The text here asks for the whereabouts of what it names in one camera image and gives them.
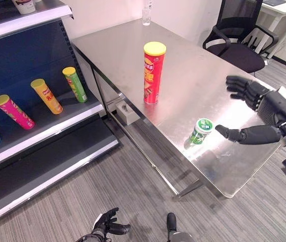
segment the black mesh chair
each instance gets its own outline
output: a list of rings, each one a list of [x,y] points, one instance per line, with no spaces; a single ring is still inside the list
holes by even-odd
[[[217,24],[212,28],[202,47],[248,73],[264,68],[265,62],[260,54],[275,45],[278,36],[256,25],[262,2],[263,0],[222,0]],[[272,40],[271,44],[259,54],[243,43],[255,28],[267,34]],[[207,43],[218,39],[223,39],[226,43],[206,47]],[[237,42],[232,43],[232,39],[237,39]]]

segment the metal shelf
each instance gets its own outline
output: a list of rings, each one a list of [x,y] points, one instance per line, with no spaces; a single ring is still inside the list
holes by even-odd
[[[0,169],[0,217],[117,145],[98,117]]]
[[[72,91],[57,97],[63,106],[58,115],[52,114],[43,102],[26,110],[36,123],[31,130],[24,130],[10,118],[4,120],[0,126],[0,163],[103,110],[92,93],[87,92],[87,97],[85,103],[78,103]]]
[[[0,2],[0,38],[73,16],[70,7],[58,0],[42,0],[35,5],[35,12],[21,15],[12,1]]]

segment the water bottle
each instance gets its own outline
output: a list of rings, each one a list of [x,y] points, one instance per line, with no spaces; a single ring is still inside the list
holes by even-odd
[[[151,9],[152,9],[152,0],[144,0],[144,8],[142,10],[142,23],[145,26],[150,25]]]

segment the stainless steel table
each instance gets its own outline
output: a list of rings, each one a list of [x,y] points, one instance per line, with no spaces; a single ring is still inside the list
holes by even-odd
[[[167,46],[159,103],[154,105],[143,101],[143,45],[149,41]],[[235,129],[261,124],[244,102],[230,99],[225,85],[227,75],[256,79],[169,30],[153,22],[143,26],[138,19],[77,38],[73,44],[92,69],[195,167],[199,180],[178,192],[150,161],[176,195],[204,184],[217,197],[231,198],[278,148],[232,143],[217,131],[202,145],[187,146],[201,117]]]

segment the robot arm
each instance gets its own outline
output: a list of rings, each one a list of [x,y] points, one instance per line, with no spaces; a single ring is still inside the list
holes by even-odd
[[[286,91],[281,87],[270,91],[257,82],[238,76],[227,76],[227,90],[231,98],[241,99],[257,111],[265,125],[231,130],[217,125],[216,130],[225,138],[240,144],[258,145],[280,141],[286,147]],[[286,173],[286,160],[283,162]]]
[[[131,226],[129,224],[122,225],[115,223],[117,218],[112,218],[116,215],[118,208],[113,208],[108,212],[101,214],[97,218],[97,222],[94,225],[92,233],[82,236],[76,242],[108,242],[111,239],[106,238],[107,233],[116,235],[123,235],[130,231]]]

